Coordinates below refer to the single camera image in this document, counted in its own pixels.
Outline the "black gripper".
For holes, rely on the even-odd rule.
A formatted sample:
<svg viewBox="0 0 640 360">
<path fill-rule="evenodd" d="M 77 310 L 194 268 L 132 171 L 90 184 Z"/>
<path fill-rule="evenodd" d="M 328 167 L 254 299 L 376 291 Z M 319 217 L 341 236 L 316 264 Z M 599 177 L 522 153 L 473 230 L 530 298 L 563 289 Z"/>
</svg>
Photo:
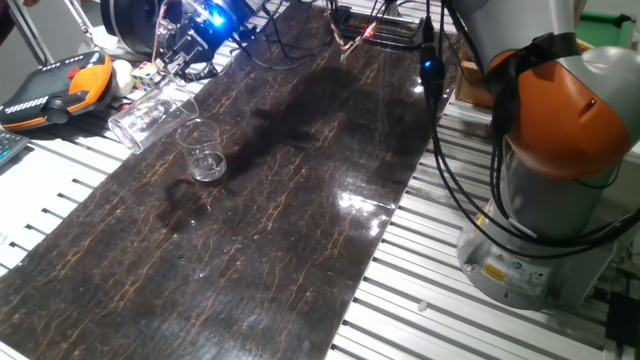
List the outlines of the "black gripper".
<svg viewBox="0 0 640 360">
<path fill-rule="evenodd" d="M 164 73 L 178 75 L 194 63 L 211 61 L 238 30 L 238 1 L 165 1 L 164 50 L 154 52 L 153 64 Z"/>
</svg>

